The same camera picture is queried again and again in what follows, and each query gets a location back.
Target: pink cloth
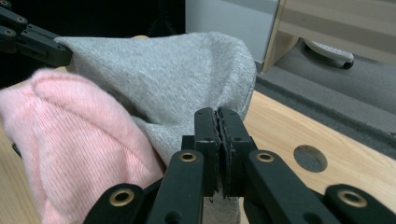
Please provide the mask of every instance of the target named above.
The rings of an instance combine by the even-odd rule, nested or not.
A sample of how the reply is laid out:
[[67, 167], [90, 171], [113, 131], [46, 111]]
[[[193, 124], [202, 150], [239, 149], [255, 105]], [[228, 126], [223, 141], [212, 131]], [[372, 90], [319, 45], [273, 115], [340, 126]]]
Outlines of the pink cloth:
[[128, 112], [83, 77], [37, 71], [0, 91], [0, 119], [21, 151], [43, 223], [82, 223], [108, 188], [145, 188], [163, 176]]

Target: gray fabric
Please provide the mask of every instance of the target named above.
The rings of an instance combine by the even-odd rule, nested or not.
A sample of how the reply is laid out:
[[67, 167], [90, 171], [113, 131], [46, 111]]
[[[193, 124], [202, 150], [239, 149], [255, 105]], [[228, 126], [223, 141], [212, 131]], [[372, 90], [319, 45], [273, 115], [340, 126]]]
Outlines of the gray fabric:
[[[163, 161], [193, 135], [193, 114], [225, 106], [244, 118], [256, 68], [247, 47], [219, 33], [151, 39], [61, 37], [74, 55], [69, 72], [113, 94], [133, 115]], [[238, 201], [205, 199], [204, 223], [239, 223]]]

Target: black background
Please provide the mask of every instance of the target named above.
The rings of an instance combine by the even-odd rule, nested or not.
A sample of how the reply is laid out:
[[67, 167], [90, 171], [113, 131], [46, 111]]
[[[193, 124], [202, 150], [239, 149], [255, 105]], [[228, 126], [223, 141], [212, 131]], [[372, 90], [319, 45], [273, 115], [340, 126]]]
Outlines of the black background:
[[[146, 35], [158, 15], [157, 0], [10, 0], [12, 11], [61, 36], [132, 37]], [[185, 33], [184, 0], [168, 0], [169, 21]], [[19, 53], [0, 52], [0, 88], [28, 78], [43, 63]]]

